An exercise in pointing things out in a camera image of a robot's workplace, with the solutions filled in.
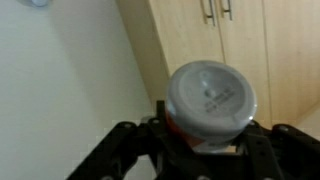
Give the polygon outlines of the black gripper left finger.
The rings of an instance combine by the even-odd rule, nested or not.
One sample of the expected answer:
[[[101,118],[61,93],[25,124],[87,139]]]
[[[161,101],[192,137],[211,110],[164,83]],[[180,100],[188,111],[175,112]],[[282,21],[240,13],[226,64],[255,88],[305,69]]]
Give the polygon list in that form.
[[[148,121],[159,120],[160,128],[167,133],[162,125],[164,108],[164,101],[158,101],[156,115]],[[153,180],[187,180],[186,173],[173,161],[148,121],[139,125],[128,121],[115,125],[66,180],[124,180],[138,158],[144,155],[150,158],[156,171]]]

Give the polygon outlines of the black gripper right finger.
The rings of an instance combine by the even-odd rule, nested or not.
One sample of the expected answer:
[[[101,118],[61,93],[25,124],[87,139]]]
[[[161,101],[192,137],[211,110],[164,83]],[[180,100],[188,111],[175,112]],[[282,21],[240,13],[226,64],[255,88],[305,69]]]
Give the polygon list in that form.
[[[301,130],[252,122],[239,137],[248,180],[320,180],[320,141]]]

